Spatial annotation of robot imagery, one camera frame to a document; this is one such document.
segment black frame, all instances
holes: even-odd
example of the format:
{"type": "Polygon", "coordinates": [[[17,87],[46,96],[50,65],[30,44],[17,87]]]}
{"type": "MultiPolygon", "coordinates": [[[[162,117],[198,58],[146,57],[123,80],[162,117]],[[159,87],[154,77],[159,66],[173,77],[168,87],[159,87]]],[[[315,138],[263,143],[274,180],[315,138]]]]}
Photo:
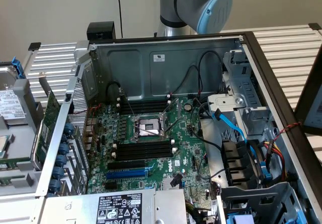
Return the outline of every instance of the black frame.
{"type": "MultiPolygon", "coordinates": [[[[253,32],[234,32],[221,34],[206,34],[206,35],[183,35],[173,37],[151,37],[151,38],[132,38],[132,39],[112,39],[112,40],[90,40],[90,44],[112,44],[112,43],[138,43],[166,40],[183,40],[183,39],[198,39],[211,38],[220,36],[236,36],[242,35],[244,43],[252,55],[254,63],[260,73],[264,85],[268,91],[270,98],[276,108],[280,120],[284,127],[294,122],[297,122],[294,112],[288,103],[285,94],[278,83],[272,68],[270,67],[255,35],[253,32]]],[[[322,166],[317,159],[305,133],[300,126],[289,129],[286,132],[290,142],[294,148],[297,158],[305,172],[309,184],[315,194],[315,197],[322,208],[322,166]]]]}
{"type": "Polygon", "coordinates": [[[320,136],[322,136],[321,128],[306,126],[304,125],[304,122],[317,96],[317,93],[320,87],[322,86],[321,72],[322,72],[322,45],[320,47],[320,50],[317,53],[316,59],[314,61],[310,74],[308,75],[302,94],[300,96],[300,99],[297,102],[297,105],[294,111],[298,121],[303,123],[302,127],[304,132],[314,134],[314,135],[320,135],[320,136]]]}

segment white wall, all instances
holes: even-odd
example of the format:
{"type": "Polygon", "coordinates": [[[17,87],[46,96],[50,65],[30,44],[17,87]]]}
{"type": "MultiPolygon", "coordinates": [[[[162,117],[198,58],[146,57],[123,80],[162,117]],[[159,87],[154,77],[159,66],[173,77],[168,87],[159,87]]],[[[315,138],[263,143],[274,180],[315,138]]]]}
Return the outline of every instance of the white wall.
{"type": "MultiPolygon", "coordinates": [[[[159,0],[121,0],[124,37],[153,36],[159,0]]],[[[87,39],[90,22],[114,21],[120,34],[117,0],[0,0],[0,61],[23,60],[31,42],[87,39]]]]}
{"type": "MultiPolygon", "coordinates": [[[[234,0],[225,29],[322,25],[322,0],[234,0]]],[[[121,0],[124,37],[152,36],[159,0],[121,0]]],[[[23,60],[31,42],[86,39],[90,22],[114,21],[120,37],[117,0],[0,0],[0,60],[23,60]]]]}

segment black box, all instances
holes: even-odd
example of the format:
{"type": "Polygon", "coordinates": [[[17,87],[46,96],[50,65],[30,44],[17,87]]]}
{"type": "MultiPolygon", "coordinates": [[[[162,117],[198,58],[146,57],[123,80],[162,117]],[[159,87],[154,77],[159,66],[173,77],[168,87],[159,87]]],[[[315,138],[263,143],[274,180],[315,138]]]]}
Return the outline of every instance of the black box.
{"type": "Polygon", "coordinates": [[[87,39],[115,39],[114,21],[91,22],[87,27],[87,39]]]}

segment hard drive label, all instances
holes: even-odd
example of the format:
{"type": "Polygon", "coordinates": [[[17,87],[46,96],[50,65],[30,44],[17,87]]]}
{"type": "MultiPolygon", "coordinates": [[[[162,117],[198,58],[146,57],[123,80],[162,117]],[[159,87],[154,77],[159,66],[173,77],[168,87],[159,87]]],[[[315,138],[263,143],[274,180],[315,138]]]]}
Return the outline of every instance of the hard drive label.
{"type": "Polygon", "coordinates": [[[25,118],[25,113],[14,91],[0,91],[0,115],[5,120],[25,118]]]}
{"type": "Polygon", "coordinates": [[[142,194],[101,196],[97,224],[142,223],[142,194]]]}

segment blue pcie slot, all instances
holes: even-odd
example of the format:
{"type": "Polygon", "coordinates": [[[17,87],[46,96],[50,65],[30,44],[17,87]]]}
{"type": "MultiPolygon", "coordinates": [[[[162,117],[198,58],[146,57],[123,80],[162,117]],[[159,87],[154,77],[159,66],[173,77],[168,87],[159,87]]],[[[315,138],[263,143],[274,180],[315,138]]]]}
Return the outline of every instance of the blue pcie slot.
{"type": "Polygon", "coordinates": [[[126,170],[126,171],[115,171],[106,173],[106,179],[121,179],[121,178],[134,178],[134,177],[145,177],[145,169],[126,170]]]}

